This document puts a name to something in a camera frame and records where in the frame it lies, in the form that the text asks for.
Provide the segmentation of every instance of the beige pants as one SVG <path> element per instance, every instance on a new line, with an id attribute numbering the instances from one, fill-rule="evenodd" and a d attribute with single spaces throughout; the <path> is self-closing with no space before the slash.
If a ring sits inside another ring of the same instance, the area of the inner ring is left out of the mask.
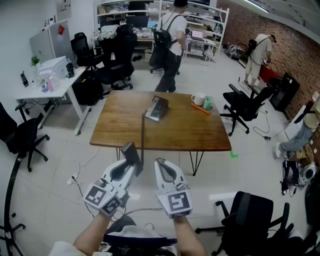
<path id="1" fill-rule="evenodd" d="M 260 65 L 257 65 L 256 63 L 254 63 L 252 61 L 252 59 L 249 57 L 248 58 L 248 63 L 246 64 L 245 67 L 245 73 L 246 74 L 250 74 L 252 75 L 253 79 L 257 79 L 260 73 Z"/>

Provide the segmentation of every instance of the brick wall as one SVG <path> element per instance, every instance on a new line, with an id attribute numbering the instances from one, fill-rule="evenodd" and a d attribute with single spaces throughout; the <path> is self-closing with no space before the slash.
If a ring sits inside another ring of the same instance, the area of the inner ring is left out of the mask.
<path id="1" fill-rule="evenodd" d="M 312 94 L 320 93 L 320 45 L 306 35 L 277 21 L 262 17 L 228 0 L 218 0 L 217 8 L 230 9 L 224 44 L 245 44 L 255 39 L 258 34 L 273 34 L 277 43 L 273 43 L 270 67 L 281 77 L 288 72 L 293 76 L 300 88 L 286 108 L 293 118 L 312 98 Z M 320 160 L 320 128 L 313 134 Z"/>

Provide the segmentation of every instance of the green tape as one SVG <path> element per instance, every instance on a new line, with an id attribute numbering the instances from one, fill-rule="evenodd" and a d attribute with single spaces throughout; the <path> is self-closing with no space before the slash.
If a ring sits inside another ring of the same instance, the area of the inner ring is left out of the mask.
<path id="1" fill-rule="evenodd" d="M 232 150 L 230 150 L 229 152 L 230 152 L 230 157 L 231 157 L 231 158 L 239 158 L 239 155 L 234 154 L 234 153 L 232 152 Z"/>

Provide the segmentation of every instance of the white printer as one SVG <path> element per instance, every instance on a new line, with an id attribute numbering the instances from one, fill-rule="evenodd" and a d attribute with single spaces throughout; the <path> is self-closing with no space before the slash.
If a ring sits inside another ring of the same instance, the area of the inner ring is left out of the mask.
<path id="1" fill-rule="evenodd" d="M 37 74 L 40 80 L 47 79 L 55 73 L 56 77 L 61 80 L 68 73 L 67 71 L 67 58 L 66 56 L 53 58 L 41 64 Z"/>

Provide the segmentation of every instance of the refrigerator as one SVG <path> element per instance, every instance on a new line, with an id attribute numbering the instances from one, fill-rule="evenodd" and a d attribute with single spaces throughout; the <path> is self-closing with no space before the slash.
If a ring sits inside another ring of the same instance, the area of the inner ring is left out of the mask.
<path id="1" fill-rule="evenodd" d="M 59 34 L 59 28 L 64 28 L 63 33 Z M 43 31 L 30 38 L 30 46 L 32 55 L 37 56 L 42 64 L 45 61 L 65 56 L 72 62 L 75 60 L 74 53 L 71 48 L 68 21 L 55 23 L 45 27 Z M 68 95 L 65 98 L 56 99 L 56 103 L 70 104 L 71 100 Z"/>

